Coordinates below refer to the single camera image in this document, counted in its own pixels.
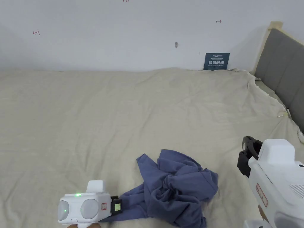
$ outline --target vent grille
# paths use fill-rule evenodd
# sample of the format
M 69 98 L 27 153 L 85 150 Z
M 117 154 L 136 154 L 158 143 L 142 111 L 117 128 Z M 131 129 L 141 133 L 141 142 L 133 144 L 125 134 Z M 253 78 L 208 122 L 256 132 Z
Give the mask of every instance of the vent grille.
M 289 185 L 293 192 L 301 199 L 304 199 L 304 185 Z

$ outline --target white controller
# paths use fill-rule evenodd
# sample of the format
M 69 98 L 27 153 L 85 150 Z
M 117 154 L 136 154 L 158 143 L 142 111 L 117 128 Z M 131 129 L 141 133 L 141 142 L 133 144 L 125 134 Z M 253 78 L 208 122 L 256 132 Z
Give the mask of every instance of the white controller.
M 65 194 L 58 205 L 58 222 L 87 228 L 111 216 L 112 199 L 104 189 L 102 180 L 93 180 L 88 183 L 86 193 Z M 115 204 L 115 209 L 112 210 L 112 212 L 118 211 L 121 211 L 120 203 Z

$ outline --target white handheld device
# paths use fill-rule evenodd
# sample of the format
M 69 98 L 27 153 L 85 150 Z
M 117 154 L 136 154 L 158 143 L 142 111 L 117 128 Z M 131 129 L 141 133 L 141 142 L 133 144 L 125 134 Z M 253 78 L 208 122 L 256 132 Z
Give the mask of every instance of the white handheld device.
M 268 220 L 245 221 L 244 228 L 304 228 L 304 164 L 287 140 L 244 137 L 237 166 Z
M 58 205 L 58 222 L 87 228 L 93 223 L 122 212 L 122 201 L 105 192 L 102 180 L 89 181 L 86 193 L 65 194 Z

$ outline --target white button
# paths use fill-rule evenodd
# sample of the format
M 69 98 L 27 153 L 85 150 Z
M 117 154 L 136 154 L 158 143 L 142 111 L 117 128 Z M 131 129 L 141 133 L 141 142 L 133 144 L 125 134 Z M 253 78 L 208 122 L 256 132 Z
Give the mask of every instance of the white button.
M 94 218 L 98 213 L 98 202 L 94 199 L 85 200 L 81 205 L 80 212 L 85 219 Z
M 58 205 L 58 220 L 62 221 L 67 218 L 69 214 L 69 203 L 61 200 Z

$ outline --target blue sign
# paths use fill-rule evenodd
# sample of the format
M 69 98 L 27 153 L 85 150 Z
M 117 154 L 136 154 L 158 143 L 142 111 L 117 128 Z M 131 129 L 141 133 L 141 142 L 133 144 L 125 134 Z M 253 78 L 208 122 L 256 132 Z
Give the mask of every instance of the blue sign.
M 230 53 L 206 53 L 204 70 L 227 70 Z

